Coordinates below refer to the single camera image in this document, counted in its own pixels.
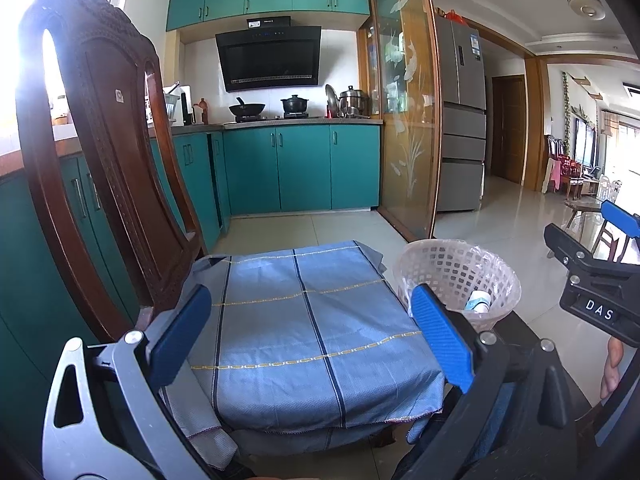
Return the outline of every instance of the black frying pan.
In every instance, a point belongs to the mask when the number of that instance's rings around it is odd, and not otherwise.
[[[245,104],[241,98],[236,97],[238,99],[239,105],[233,105],[229,107],[231,113],[236,117],[245,117],[252,115],[259,115],[261,111],[264,110],[264,105],[261,104]]]

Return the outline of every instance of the gray refrigerator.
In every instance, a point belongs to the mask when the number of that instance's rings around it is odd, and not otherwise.
[[[478,31],[436,16],[442,88],[442,164],[436,212],[478,209],[486,95]]]

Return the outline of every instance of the countertop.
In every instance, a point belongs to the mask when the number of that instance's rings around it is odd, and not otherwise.
[[[246,128],[267,128],[270,126],[294,126],[296,124],[375,124],[382,126],[381,119],[327,119],[324,117],[308,119],[266,119],[252,123],[224,123],[224,124],[192,124],[190,126],[172,126],[172,135],[195,134],[201,132],[226,132],[229,130],[239,130]],[[76,130],[72,124],[54,126],[54,138],[56,139],[56,152],[58,156],[72,155],[82,151]],[[155,137],[156,131],[149,127],[149,136]],[[22,170],[22,152],[13,150],[7,153],[0,153],[0,178]]]

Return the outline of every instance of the screw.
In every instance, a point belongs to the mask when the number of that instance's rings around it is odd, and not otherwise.
[[[482,332],[480,334],[480,342],[484,345],[494,345],[498,338],[493,332]]]
[[[556,349],[556,345],[551,339],[543,339],[540,341],[540,346],[545,352],[553,352]]]
[[[124,342],[130,345],[139,343],[142,339],[142,332],[140,330],[131,330],[124,335]]]
[[[82,339],[79,337],[72,337],[65,344],[65,350],[69,352],[73,352],[74,350],[78,350],[82,346]]]

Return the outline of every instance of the black range hood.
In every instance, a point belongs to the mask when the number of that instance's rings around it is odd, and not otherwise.
[[[321,27],[268,27],[216,34],[227,92],[317,86]]]

